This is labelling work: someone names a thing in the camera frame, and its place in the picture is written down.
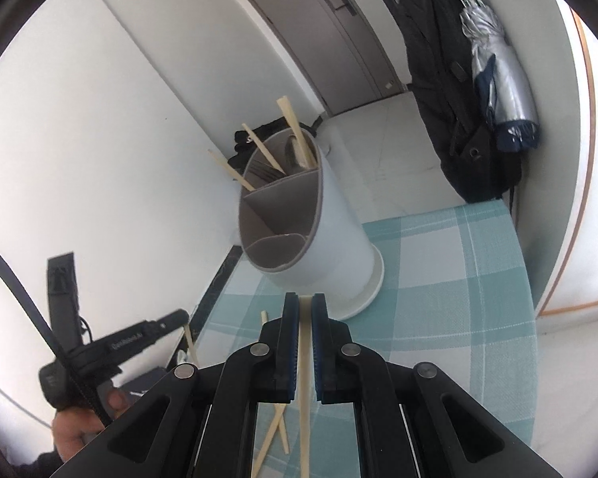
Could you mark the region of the person left hand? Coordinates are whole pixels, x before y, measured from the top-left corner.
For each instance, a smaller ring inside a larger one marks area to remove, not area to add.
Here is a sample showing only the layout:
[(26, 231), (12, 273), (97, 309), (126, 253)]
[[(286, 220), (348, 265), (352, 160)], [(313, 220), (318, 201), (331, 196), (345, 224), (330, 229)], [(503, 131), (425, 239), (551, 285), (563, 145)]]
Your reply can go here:
[[(126, 394), (114, 388), (106, 398), (116, 420), (130, 407)], [(51, 423), (53, 444), (63, 463), (71, 460), (86, 446), (86, 437), (98, 435), (104, 425), (91, 409), (71, 407), (56, 413)]]

